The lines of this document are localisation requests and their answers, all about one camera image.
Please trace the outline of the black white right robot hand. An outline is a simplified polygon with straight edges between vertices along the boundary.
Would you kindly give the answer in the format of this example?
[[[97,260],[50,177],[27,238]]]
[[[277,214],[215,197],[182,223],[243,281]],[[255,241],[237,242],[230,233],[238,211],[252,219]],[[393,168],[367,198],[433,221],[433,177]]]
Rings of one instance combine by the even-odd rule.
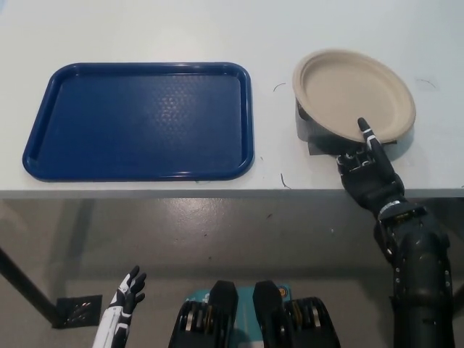
[[[357,120],[364,143],[336,158],[342,186],[357,204],[378,216],[382,209],[405,201],[405,188],[368,122]]]

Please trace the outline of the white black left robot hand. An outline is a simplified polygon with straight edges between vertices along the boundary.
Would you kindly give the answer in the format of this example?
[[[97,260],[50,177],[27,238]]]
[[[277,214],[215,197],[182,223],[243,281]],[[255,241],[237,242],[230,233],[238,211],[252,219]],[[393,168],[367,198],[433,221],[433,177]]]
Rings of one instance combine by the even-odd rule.
[[[117,288],[104,311],[93,342],[93,348],[124,348],[126,346],[133,312],[145,298],[146,274],[136,265]]]

